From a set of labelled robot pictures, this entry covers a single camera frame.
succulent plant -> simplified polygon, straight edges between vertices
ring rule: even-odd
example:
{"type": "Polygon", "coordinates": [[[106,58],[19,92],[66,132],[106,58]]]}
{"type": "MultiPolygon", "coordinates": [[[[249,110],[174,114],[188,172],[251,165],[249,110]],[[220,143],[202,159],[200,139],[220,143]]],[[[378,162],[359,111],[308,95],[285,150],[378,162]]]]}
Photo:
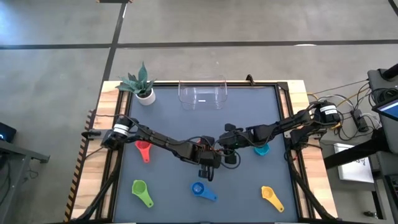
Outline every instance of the succulent plant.
{"type": "Polygon", "coordinates": [[[122,77],[122,84],[118,85],[116,88],[121,91],[130,91],[141,98],[145,98],[152,93],[152,86],[155,82],[155,80],[151,80],[148,83],[147,79],[148,72],[143,62],[138,72],[138,79],[135,75],[131,75],[130,73],[128,73],[128,78],[122,77]]]}

white pot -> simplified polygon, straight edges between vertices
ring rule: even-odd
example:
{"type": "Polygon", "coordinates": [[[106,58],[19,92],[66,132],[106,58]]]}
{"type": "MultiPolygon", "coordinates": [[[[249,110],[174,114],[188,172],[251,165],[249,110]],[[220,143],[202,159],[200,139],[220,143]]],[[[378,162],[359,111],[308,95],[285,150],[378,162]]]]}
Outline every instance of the white pot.
{"type": "Polygon", "coordinates": [[[137,97],[138,101],[140,102],[140,104],[142,104],[144,106],[151,105],[156,100],[156,95],[155,95],[155,91],[153,88],[151,89],[151,93],[149,96],[147,96],[145,98],[141,98],[141,97],[137,96],[137,94],[136,94],[136,97],[137,97]]]}

green measuring cup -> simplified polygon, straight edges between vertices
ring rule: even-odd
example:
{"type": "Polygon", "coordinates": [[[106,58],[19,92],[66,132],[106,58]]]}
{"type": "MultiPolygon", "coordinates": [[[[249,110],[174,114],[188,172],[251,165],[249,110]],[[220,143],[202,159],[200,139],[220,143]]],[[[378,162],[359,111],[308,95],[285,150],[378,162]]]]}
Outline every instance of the green measuring cup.
{"type": "Polygon", "coordinates": [[[148,208],[154,206],[147,190],[147,184],[143,180],[135,180],[132,183],[132,194],[137,195],[148,208]]]}

wooden board edge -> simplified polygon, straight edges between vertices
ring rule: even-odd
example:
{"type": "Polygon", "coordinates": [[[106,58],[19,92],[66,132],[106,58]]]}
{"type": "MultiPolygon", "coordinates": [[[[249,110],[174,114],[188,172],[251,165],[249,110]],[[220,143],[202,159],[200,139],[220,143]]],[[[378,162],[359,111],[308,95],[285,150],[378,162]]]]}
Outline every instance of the wooden board edge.
{"type": "MultiPolygon", "coordinates": [[[[86,122],[85,122],[85,131],[88,131],[93,127],[95,112],[96,112],[96,110],[90,110],[88,112],[87,117],[86,117],[86,122]]],[[[75,171],[73,173],[72,184],[70,186],[70,192],[68,194],[67,205],[65,208],[65,213],[64,213],[64,218],[63,218],[63,221],[65,221],[65,222],[70,221],[70,219],[72,217],[73,206],[75,204],[77,191],[79,188],[79,182],[80,182],[83,165],[84,165],[84,161],[85,161],[84,158],[85,158],[85,155],[86,155],[86,152],[88,149],[88,144],[89,144],[89,140],[85,137],[81,137],[80,149],[79,149],[77,160],[76,160],[75,171]]]]}

red measuring cup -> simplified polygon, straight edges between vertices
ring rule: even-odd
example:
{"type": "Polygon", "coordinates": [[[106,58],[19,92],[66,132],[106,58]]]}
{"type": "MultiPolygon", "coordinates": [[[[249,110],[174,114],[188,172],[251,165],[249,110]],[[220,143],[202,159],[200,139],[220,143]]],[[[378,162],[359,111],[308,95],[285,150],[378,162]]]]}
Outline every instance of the red measuring cup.
{"type": "Polygon", "coordinates": [[[136,147],[138,148],[139,152],[141,153],[142,160],[145,163],[150,162],[149,158],[149,149],[152,146],[151,143],[145,141],[136,141],[136,147]]]}

